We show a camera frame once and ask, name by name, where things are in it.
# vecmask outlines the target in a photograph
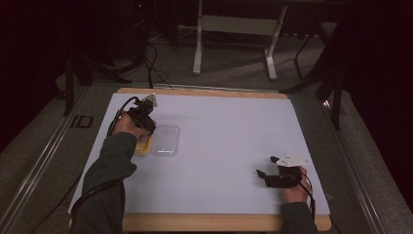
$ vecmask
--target person's right arm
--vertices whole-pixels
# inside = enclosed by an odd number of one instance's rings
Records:
[[[305,169],[300,167],[300,170],[304,175],[307,174]],[[310,184],[305,176],[303,176],[301,183],[310,190]],[[297,185],[292,188],[284,188],[282,194],[285,200],[285,204],[281,206],[282,234],[318,233],[307,205],[307,192],[300,185]]]

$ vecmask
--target person's left hand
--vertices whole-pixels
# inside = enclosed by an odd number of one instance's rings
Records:
[[[120,119],[116,123],[112,135],[120,132],[130,133],[134,135],[136,139],[149,134],[149,131],[147,131],[146,129],[138,128],[137,126],[135,126],[133,120],[131,119],[131,116],[125,111],[121,114]]]

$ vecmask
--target chair leg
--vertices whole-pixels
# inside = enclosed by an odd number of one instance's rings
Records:
[[[304,49],[304,47],[307,45],[307,43],[310,41],[310,39],[312,37],[313,37],[313,35],[309,35],[309,37],[306,39],[306,41],[303,43],[303,45],[301,45],[301,47],[298,50],[297,54],[295,54],[294,64],[297,67],[298,76],[300,77],[301,80],[303,80],[304,78],[303,78],[303,74],[301,74],[300,65],[298,64],[298,55],[301,53],[301,51]]]

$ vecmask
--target hand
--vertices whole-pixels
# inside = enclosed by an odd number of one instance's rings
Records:
[[[138,128],[137,126],[135,126],[133,120],[131,119],[131,116],[125,111],[122,112],[121,117],[116,123],[112,134],[115,135],[120,132],[130,133],[136,138],[140,138],[143,135],[149,134],[149,131],[147,131],[146,129]]]
[[[303,174],[301,183],[307,188],[307,190],[311,191],[311,186],[307,182],[307,178],[304,175],[307,175],[307,170],[302,167],[299,167],[301,173]],[[284,188],[282,190],[282,195],[286,203],[294,203],[294,202],[307,202],[308,194],[307,192],[299,185],[291,188]]]

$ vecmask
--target dark background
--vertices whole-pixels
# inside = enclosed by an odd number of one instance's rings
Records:
[[[64,71],[66,42],[71,49],[107,64],[113,64],[114,57],[130,58],[143,53],[144,36],[133,33],[131,26],[145,19],[144,14],[148,13],[133,15],[129,10],[131,1],[96,3],[93,0],[0,3],[0,150],[58,94],[55,79]],[[211,1],[205,11],[219,14],[224,11],[220,4]],[[158,16],[154,23],[172,41],[178,24],[196,23],[196,1],[157,0],[156,5]],[[241,4],[234,11],[228,5],[225,13],[258,18],[276,16],[274,9],[270,11],[265,5],[256,7],[258,10],[251,11],[249,5]],[[335,41],[339,43],[331,50],[340,57],[342,45],[349,40],[357,41],[354,61],[345,74],[345,89],[351,93],[410,209],[413,207],[412,12],[412,3],[401,0],[373,1],[366,8],[350,9],[347,13],[351,19],[337,33],[339,39]],[[282,30],[303,36],[311,30],[313,20],[334,17],[330,10],[293,6],[287,11]],[[137,44],[128,45],[127,41]]]

